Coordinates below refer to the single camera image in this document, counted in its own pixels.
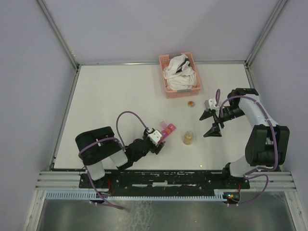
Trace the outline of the pink pill organizer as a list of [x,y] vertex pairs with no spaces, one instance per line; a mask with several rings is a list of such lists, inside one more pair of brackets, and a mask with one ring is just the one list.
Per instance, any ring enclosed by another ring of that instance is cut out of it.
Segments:
[[162,130],[160,131],[162,134],[160,142],[163,142],[172,132],[176,130],[176,126],[174,126],[172,123],[167,125],[164,121],[162,121],[160,126],[162,127]]

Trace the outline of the glass pill bottle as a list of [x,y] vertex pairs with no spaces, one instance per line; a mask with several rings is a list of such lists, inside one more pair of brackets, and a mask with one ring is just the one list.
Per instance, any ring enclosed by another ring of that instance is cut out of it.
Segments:
[[194,139],[194,134],[191,130],[188,130],[184,133],[184,136],[183,136],[183,143],[184,144],[186,144],[186,145],[192,144],[193,139]]

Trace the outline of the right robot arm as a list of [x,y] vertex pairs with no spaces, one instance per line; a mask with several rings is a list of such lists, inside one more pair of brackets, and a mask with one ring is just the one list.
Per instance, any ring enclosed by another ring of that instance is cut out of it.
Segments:
[[238,178],[257,171],[275,171],[285,162],[290,130],[279,125],[266,111],[256,89],[236,88],[225,101],[220,100],[220,90],[213,99],[205,101],[200,120],[214,119],[204,137],[221,137],[221,129],[227,121],[245,116],[252,127],[244,155],[227,163],[222,170],[221,184],[232,188]]

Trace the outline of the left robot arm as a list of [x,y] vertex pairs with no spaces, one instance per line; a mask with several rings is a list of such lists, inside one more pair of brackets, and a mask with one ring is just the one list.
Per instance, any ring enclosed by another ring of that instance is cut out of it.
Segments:
[[117,169],[125,170],[149,152],[159,154],[165,144],[163,138],[163,133],[156,129],[145,130],[141,139],[123,145],[111,127],[104,127],[79,134],[75,142],[78,157],[90,174],[90,183],[100,188],[106,184],[104,159],[110,158]]

